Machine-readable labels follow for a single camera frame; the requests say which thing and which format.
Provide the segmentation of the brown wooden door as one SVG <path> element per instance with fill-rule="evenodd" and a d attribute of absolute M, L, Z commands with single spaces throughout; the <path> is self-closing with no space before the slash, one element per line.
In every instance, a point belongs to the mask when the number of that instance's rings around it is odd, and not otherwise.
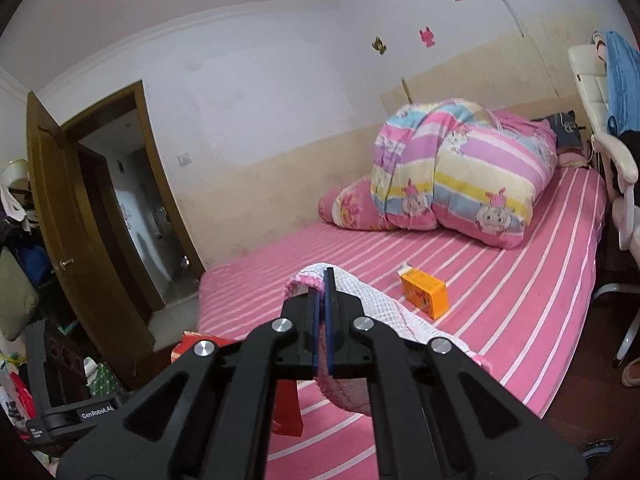
<path fill-rule="evenodd" d="M 26 139 L 29 182 L 47 253 L 79 323 L 100 356 L 124 382 L 153 352 L 148 322 L 134 306 L 108 255 L 81 177 L 78 141 L 91 127 L 104 126 L 134 111 L 141 119 L 152 173 L 177 227 L 178 240 L 201 276 L 205 268 L 181 219 L 157 151 L 146 108 L 143 82 L 137 81 L 90 106 L 59 126 L 35 93 L 27 96 Z"/>

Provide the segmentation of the pink rabbit wall sticker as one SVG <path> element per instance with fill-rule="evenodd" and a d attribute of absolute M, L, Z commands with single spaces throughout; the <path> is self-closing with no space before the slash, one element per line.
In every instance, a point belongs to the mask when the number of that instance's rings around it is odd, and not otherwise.
<path fill-rule="evenodd" d="M 425 47 L 427 48 L 434 47 L 435 45 L 434 32 L 432 32 L 428 26 L 424 27 L 424 29 L 420 29 L 419 35 L 420 35 L 420 40 Z"/>

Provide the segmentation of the white office chair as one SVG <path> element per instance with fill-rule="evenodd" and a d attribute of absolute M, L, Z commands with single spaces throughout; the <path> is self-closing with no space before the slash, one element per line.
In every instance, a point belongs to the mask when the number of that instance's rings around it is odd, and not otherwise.
<path fill-rule="evenodd" d="M 639 208 L 634 203 L 634 189 L 639 183 L 639 170 L 623 142 L 608 133 L 605 62 L 594 44 L 571 47 L 567 54 L 582 107 L 589 120 L 591 146 L 602 162 L 618 246 L 638 260 Z"/>

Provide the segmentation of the orange medicine box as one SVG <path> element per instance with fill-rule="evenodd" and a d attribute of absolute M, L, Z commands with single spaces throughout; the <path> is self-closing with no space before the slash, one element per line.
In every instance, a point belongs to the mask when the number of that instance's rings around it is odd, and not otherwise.
<path fill-rule="evenodd" d="M 398 269 L 404 296 L 432 320 L 438 320 L 449 310 L 446 283 L 433 275 L 404 263 Z"/>

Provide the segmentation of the red snack wrapper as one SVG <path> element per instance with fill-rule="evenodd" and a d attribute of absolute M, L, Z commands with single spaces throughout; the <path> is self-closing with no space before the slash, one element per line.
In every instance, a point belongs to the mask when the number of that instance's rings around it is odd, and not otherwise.
<path fill-rule="evenodd" d="M 208 340 L 218 347 L 234 344 L 234 339 L 205 335 L 197 332 L 184 332 L 178 344 L 171 350 L 170 360 L 176 362 L 186 350 L 200 340 Z M 299 406 L 296 380 L 279 380 L 274 398 L 271 419 L 271 432 L 285 437 L 300 437 L 304 423 Z"/>

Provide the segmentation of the colourful cartoon quilt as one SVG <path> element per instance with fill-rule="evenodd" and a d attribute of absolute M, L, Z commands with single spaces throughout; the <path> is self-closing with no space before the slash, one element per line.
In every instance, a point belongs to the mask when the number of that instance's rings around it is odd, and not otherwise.
<path fill-rule="evenodd" d="M 521 244 L 557 163 L 545 120 L 466 99 L 408 104 L 374 141 L 371 198 L 399 229 L 443 226 L 510 249 Z"/>

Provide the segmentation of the white wall switch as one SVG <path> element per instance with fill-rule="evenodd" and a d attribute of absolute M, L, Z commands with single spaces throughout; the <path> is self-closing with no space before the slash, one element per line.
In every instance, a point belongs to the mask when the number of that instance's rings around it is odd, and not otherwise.
<path fill-rule="evenodd" d="M 191 157 L 188 153 L 179 154 L 177 158 L 180 166 L 189 165 L 191 162 Z"/>

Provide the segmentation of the pink white mesh bag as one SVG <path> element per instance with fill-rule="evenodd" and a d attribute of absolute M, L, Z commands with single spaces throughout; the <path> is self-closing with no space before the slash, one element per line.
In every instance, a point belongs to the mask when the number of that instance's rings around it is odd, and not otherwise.
<path fill-rule="evenodd" d="M 285 298 L 298 296 L 311 289 L 324 292 L 324 271 L 329 267 L 329 263 L 325 262 L 305 266 L 286 283 Z M 427 344 L 435 337 L 447 338 L 483 370 L 486 370 L 487 373 L 491 372 L 491 364 L 488 359 L 472 351 L 462 339 L 434 327 L 419 315 L 409 311 L 398 300 L 363 283 L 354 274 L 350 274 L 339 266 L 333 266 L 333 269 L 336 289 L 359 298 L 363 313 L 369 318 L 390 326 L 399 337 L 420 342 L 420 344 Z M 370 416 L 371 407 L 367 382 L 364 379 L 335 379 L 331 377 L 328 372 L 328 364 L 326 364 L 327 353 L 326 334 L 324 327 L 321 327 L 319 368 L 316 378 L 320 391 L 338 408 Z"/>

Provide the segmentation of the pink floral pillow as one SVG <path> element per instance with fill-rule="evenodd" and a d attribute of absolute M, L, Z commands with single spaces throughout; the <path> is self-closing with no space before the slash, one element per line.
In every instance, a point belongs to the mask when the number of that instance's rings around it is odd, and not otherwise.
<path fill-rule="evenodd" d="M 371 198 L 370 185 L 370 177 L 367 176 L 342 188 L 331 188 L 319 200 L 319 217 L 346 230 L 394 230 L 395 227 L 378 213 Z"/>

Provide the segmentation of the blue towel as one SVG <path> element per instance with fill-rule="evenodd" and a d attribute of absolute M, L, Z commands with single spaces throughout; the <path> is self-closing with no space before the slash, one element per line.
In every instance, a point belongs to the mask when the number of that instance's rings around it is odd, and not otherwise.
<path fill-rule="evenodd" d="M 595 32 L 592 42 L 605 64 L 608 132 L 639 131 L 639 51 L 614 30 Z"/>

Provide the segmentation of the dark blue pillow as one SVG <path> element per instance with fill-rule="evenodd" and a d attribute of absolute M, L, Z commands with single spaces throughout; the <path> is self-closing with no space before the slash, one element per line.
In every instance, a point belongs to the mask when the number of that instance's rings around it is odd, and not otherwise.
<path fill-rule="evenodd" d="M 559 112 L 543 118 L 535 118 L 535 122 L 546 122 L 555 133 L 556 150 L 561 153 L 568 150 L 578 150 L 583 148 L 582 134 L 576 122 L 574 110 Z"/>

